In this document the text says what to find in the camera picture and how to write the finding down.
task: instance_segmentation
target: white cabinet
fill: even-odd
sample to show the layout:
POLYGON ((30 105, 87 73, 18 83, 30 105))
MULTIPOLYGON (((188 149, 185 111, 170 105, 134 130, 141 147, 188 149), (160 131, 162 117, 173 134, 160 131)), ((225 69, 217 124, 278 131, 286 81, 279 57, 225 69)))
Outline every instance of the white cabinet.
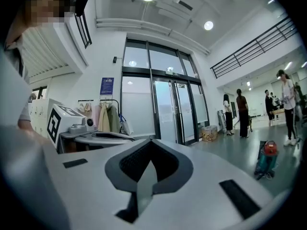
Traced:
POLYGON ((45 138, 47 138, 48 117, 53 104, 61 105, 60 102, 53 99, 33 100, 28 104, 32 128, 45 138))

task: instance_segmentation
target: blue sign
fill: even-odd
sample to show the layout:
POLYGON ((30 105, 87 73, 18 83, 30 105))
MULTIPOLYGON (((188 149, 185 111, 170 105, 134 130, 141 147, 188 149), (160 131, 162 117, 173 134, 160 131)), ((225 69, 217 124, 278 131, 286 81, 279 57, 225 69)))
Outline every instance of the blue sign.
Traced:
POLYGON ((114 78, 102 78, 100 94, 113 94, 114 78))

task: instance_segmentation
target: glass door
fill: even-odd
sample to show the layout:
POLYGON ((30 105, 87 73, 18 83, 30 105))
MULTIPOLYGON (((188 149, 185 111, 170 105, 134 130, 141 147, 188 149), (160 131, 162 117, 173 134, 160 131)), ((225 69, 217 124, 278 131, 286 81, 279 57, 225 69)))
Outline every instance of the glass door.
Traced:
POLYGON ((179 144, 195 141, 194 119, 187 82, 153 78, 158 137, 179 144))

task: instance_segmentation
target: beige coat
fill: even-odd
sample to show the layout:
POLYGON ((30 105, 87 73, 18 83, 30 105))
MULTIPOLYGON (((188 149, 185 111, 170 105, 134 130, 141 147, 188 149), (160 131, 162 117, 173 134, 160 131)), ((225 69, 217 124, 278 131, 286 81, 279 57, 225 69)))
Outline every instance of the beige coat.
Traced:
POLYGON ((110 132, 110 123, 109 118, 106 112, 106 104, 101 105, 99 123, 98 123, 98 131, 101 132, 110 132))

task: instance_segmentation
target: white sneakers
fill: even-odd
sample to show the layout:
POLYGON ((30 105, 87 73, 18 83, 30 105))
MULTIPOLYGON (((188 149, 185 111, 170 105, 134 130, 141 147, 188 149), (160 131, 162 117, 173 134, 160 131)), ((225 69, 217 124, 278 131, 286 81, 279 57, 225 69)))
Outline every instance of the white sneakers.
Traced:
POLYGON ((292 139, 292 140, 287 140, 284 144, 283 144, 284 146, 289 146, 289 145, 291 145, 291 146, 295 146, 296 145, 296 139, 292 139))

